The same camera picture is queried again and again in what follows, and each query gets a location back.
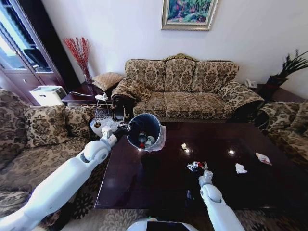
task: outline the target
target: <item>red dried branches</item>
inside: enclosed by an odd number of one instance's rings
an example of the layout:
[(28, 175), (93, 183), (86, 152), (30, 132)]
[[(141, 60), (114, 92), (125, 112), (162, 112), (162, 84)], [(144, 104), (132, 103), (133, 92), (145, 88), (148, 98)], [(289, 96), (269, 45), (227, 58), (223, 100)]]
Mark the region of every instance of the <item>red dried branches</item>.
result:
[(87, 77), (90, 77), (89, 70), (88, 70), (88, 57), (90, 52), (90, 44), (87, 39), (84, 37), (77, 38), (74, 40), (73, 38), (64, 38), (64, 44), (67, 48), (71, 51), (72, 55), (76, 59), (77, 63), (79, 64), (81, 70), (86, 76), (86, 81), (88, 81)]

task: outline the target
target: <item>potted plant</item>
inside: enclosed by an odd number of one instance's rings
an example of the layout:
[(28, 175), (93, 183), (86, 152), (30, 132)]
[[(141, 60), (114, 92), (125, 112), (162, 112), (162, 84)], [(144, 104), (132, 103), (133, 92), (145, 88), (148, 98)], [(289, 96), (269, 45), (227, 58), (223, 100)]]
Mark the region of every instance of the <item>potted plant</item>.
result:
[(285, 58), (285, 61), (282, 64), (282, 71), (279, 74), (270, 76), (267, 83), (259, 91), (259, 95), (265, 100), (269, 100), (275, 91), (288, 80), (287, 76), (292, 74), (295, 71), (304, 69), (308, 67), (308, 60), (303, 58), (308, 51), (299, 54), (298, 50), (295, 51), (295, 57), (291, 58), (291, 55), (288, 54)]

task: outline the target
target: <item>wooden side table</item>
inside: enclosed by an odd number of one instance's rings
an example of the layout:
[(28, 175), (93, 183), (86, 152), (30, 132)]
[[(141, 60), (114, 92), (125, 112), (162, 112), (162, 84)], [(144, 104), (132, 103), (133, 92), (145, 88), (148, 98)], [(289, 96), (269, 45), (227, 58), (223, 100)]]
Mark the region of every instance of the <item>wooden side table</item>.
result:
[[(258, 84), (258, 88), (252, 89), (255, 93), (258, 93), (261, 88), (264, 86), (264, 84)], [(298, 95), (295, 95), (285, 89), (279, 88), (272, 98), (270, 99), (272, 102), (303, 102), (305, 99), (302, 97), (299, 97)]]
[(116, 118), (116, 105), (113, 105), (112, 100), (111, 100), (111, 93), (112, 90), (116, 87), (116, 85), (113, 88), (108, 89), (105, 91), (105, 93), (108, 96), (108, 99), (106, 101), (99, 101), (97, 102), (97, 99), (95, 99), (95, 95), (102, 95), (103, 90), (96, 87), (93, 84), (87, 84), (87, 83), (82, 83), (81, 86), (77, 89), (75, 89), (75, 92), (78, 92), (80, 94), (85, 94), (85, 95), (93, 95), (93, 96), (83, 96), (83, 95), (76, 95), (73, 93), (69, 93), (67, 96), (65, 96), (62, 101), (64, 102), (65, 105), (68, 107), (76, 107), (76, 106), (88, 106), (90, 108), (93, 108), (96, 110), (96, 105), (98, 110), (110, 110), (111, 111), (111, 116), (114, 121), (118, 121)]

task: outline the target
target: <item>painting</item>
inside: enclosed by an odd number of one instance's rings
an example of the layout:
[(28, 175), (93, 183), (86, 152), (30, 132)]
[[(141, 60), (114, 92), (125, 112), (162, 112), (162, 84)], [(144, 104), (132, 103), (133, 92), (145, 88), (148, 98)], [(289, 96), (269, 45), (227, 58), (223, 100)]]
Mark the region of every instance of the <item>painting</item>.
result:
[(164, 0), (162, 30), (209, 30), (218, 0)]

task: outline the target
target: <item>glass cabinet door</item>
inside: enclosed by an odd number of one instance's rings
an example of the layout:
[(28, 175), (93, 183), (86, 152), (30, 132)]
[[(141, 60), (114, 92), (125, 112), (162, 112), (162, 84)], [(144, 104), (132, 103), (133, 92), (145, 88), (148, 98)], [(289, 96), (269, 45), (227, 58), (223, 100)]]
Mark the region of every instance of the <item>glass cabinet door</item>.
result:
[(4, 69), (25, 69), (20, 57), (0, 34), (0, 64)]
[(9, 37), (7, 39), (12, 41), (12, 45), (35, 72), (52, 72), (9, 0), (0, 0), (0, 22)]

